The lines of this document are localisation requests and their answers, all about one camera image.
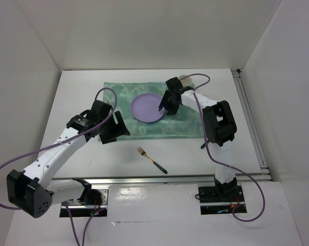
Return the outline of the blue mug white inside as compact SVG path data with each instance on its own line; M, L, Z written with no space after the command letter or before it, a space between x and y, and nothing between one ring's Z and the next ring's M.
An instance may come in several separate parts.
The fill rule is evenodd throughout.
M192 78L188 75L181 75L178 77L179 81L181 82L183 87L192 87L194 88L194 84Z

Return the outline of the gold fork black handle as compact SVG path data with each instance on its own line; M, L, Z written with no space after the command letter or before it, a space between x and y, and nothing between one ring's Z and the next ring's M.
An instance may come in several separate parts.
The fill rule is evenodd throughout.
M137 147L137 151L144 157L146 157L148 160L150 160L161 172L163 172L164 174L168 174L167 170L164 169L161 165L159 165L157 162L155 162L153 159L151 159L147 153L141 148L141 147Z

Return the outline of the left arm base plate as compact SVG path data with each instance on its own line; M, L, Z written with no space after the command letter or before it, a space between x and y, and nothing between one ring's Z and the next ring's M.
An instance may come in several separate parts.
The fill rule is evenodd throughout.
M61 209L68 207L72 211L95 212L106 209L108 204L109 186L92 185L90 188L69 188L63 192Z

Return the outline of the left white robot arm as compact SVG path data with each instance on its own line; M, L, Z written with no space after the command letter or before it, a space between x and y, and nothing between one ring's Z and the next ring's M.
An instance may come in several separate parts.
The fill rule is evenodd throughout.
M7 176L8 200L33 218L43 216L51 205L74 199L79 204L101 202L99 191L82 178L63 183L51 181L65 162L91 138L100 137L102 144L129 135L122 115L110 104L95 100L91 109L74 116L52 148L22 171L12 170Z

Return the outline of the purple plate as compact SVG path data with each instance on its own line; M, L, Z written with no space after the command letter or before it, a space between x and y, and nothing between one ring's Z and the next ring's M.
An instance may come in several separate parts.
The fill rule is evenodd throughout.
M154 93L140 94L130 104L131 114L140 122L156 122L165 114L165 109L159 110L161 100L162 96Z

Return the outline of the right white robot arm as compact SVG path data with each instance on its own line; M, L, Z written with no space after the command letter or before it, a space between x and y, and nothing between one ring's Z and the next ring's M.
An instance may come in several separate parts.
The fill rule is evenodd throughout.
M237 187L237 179L232 169L232 142L237 125L227 101L216 101L198 92L191 86L184 87L177 77L166 81L167 90L159 104L167 115L175 115L179 106L186 106L200 114L203 125L205 146L211 143L217 164L214 176L216 199L225 201Z

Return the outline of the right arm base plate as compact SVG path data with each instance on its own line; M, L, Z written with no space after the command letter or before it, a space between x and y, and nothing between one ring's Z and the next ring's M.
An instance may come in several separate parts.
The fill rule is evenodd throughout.
M198 187L198 194L195 195L195 199L199 200L200 203L241 203L245 201L241 186L237 186L236 189L223 195L215 187Z

